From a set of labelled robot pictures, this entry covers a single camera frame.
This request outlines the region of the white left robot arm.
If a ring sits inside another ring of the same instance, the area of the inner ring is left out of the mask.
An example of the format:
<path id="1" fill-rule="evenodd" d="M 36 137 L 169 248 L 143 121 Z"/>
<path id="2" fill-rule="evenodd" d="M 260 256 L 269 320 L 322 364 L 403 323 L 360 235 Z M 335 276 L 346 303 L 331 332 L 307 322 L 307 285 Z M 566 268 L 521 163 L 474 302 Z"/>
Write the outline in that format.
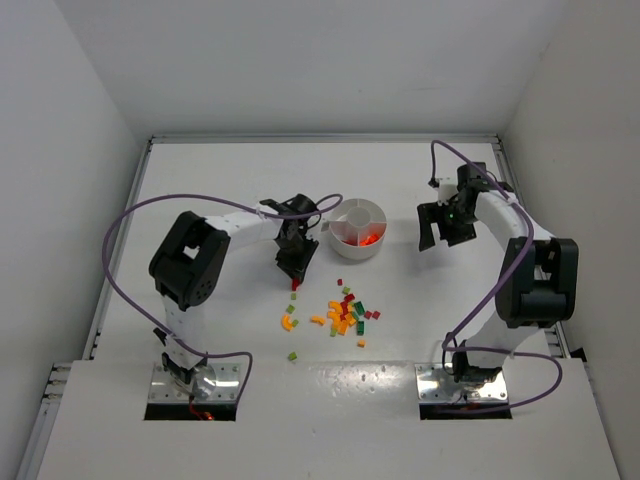
<path id="1" fill-rule="evenodd" d="M 181 213 L 154 254 L 149 273 L 160 294 L 169 334 L 159 337 L 165 346 L 162 365 L 179 384 L 189 388 L 204 381 L 210 369 L 198 353 L 204 313 L 201 305 L 212 295 L 226 256 L 262 241 L 278 247 L 276 266 L 294 287 L 305 278 L 319 242 L 308 237 L 308 219 L 317 204 L 303 194 L 282 203 L 266 199 L 254 210 L 222 216 Z"/>

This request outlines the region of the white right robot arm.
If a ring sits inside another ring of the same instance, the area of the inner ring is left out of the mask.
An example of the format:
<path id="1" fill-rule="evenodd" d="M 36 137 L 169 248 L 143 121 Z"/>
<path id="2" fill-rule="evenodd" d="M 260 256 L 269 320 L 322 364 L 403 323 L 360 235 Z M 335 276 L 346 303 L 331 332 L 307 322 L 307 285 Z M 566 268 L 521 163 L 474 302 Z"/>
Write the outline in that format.
<path id="1" fill-rule="evenodd" d="M 483 162 L 459 167 L 454 179 L 432 177 L 429 184 L 438 199 L 417 208 L 419 250 L 437 241 L 450 247 L 469 242 L 481 223 L 504 252 L 496 285 L 472 310 L 478 314 L 492 303 L 490 318 L 473 336 L 458 341 L 462 329 L 456 327 L 443 342 L 454 381 L 485 383 L 536 330 L 573 315 L 579 248 L 536 223 L 507 183 L 489 178 Z"/>

